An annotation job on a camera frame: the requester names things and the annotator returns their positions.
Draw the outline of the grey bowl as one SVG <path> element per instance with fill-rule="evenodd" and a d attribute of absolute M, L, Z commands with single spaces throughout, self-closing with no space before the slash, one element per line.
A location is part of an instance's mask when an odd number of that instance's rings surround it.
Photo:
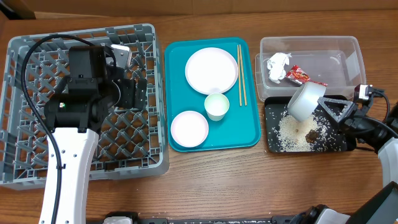
<path fill-rule="evenodd" d="M 314 82 L 306 82 L 291 97 L 287 111 L 297 121 L 305 121 L 318 106 L 318 99 L 326 92 L 326 87 Z"/>

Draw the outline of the red snack wrapper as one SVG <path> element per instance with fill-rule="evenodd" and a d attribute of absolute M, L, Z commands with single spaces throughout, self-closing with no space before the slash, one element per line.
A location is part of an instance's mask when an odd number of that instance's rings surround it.
<path fill-rule="evenodd" d="M 302 85 L 306 82 L 312 82 L 319 85 L 328 86 L 327 83 L 313 81 L 309 75 L 305 73 L 298 65 L 294 65 L 289 72 L 287 72 L 285 77 L 299 85 Z"/>

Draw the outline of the white napkin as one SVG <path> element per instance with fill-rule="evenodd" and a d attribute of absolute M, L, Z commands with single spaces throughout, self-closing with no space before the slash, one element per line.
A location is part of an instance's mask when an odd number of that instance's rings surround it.
<path fill-rule="evenodd" d="M 290 64 L 291 53 L 285 54 L 282 52 L 275 53 L 267 60 L 267 69 L 269 70 L 269 79 L 279 84 L 286 76 L 284 67 Z"/>

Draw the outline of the white paper cup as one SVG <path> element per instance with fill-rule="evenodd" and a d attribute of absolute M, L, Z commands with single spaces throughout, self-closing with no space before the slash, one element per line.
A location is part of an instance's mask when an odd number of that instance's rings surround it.
<path fill-rule="evenodd" d="M 229 110 L 229 99 L 221 93 L 212 93 L 205 98 L 205 111 L 212 121 L 220 121 Z"/>

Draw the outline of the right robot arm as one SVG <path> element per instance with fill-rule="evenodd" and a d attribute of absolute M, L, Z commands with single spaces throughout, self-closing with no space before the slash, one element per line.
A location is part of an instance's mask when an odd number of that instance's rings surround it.
<path fill-rule="evenodd" d="M 329 116 L 338 130 L 370 145 L 382 166 L 383 188 L 352 215 L 317 205 L 293 217 L 292 223 L 394 223 L 397 220 L 397 108 L 388 107 L 379 121 L 367 116 L 375 97 L 385 98 L 383 90 L 358 85 L 352 101 L 325 97 L 326 88 L 306 83 L 292 96 L 288 112 L 297 121 L 308 118 L 317 107 Z"/>

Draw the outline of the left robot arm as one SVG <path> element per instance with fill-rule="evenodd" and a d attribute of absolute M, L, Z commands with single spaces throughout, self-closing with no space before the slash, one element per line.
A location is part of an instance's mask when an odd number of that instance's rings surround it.
<path fill-rule="evenodd" d="M 129 47 L 71 47 L 70 73 L 44 106 L 50 133 L 41 223 L 85 223 L 90 167 L 109 109 L 144 109 L 147 81 L 128 79 Z"/>

